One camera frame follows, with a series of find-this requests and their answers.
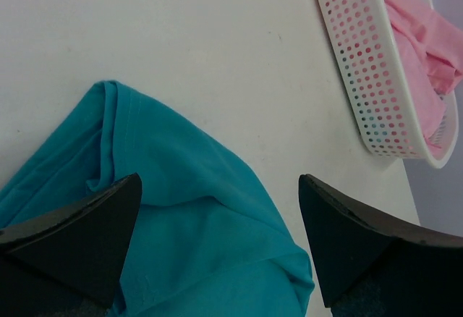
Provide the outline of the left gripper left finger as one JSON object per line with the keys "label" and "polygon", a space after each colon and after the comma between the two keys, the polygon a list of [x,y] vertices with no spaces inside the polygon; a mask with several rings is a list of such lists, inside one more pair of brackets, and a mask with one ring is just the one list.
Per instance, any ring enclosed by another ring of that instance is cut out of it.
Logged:
{"label": "left gripper left finger", "polygon": [[1,308],[109,309],[140,208],[142,181],[1,229]]}

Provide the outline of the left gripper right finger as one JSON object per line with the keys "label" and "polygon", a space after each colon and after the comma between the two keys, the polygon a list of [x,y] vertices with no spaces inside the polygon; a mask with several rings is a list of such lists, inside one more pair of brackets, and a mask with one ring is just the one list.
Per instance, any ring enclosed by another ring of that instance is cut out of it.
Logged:
{"label": "left gripper right finger", "polygon": [[310,174],[299,203],[329,309],[462,308],[462,238],[351,198]]}

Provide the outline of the teal t-shirt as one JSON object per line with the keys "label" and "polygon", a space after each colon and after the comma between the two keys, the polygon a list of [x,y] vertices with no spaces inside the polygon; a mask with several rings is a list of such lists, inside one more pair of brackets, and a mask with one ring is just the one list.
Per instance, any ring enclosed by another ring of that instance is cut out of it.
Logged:
{"label": "teal t-shirt", "polygon": [[1,190],[1,225],[134,173],[141,206],[110,316],[306,314],[309,256],[251,168],[116,81],[93,85]]}

